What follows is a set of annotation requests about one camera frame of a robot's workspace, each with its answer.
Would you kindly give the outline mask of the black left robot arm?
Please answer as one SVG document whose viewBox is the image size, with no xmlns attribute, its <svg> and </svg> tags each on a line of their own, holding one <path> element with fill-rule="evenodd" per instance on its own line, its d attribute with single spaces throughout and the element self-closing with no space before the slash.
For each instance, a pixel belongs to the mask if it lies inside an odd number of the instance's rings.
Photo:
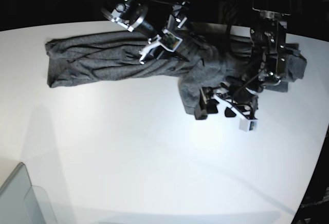
<svg viewBox="0 0 329 224">
<path fill-rule="evenodd" d="M 252 0 L 259 16 L 250 26 L 250 50 L 238 54 L 231 47 L 231 26 L 226 30 L 226 61 L 236 69 L 228 73 L 219 86 L 200 89 L 200 99 L 194 110 L 197 120 L 207 119 L 226 107 L 226 117 L 255 118 L 259 94 L 267 86 L 279 85 L 285 78 L 286 28 L 282 24 L 291 14 L 291 0 Z"/>
</svg>

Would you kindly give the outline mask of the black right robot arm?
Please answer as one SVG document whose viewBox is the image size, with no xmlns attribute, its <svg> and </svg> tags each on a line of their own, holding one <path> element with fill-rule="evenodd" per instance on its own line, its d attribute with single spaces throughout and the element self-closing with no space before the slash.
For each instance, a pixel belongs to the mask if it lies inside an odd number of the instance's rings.
<svg viewBox="0 0 329 224">
<path fill-rule="evenodd" d="M 184 49 L 204 47 L 189 23 L 189 8 L 188 0 L 105 0 L 101 11 L 126 31 L 147 37 L 147 44 L 139 51 L 143 65 L 163 53 L 182 56 Z"/>
</svg>

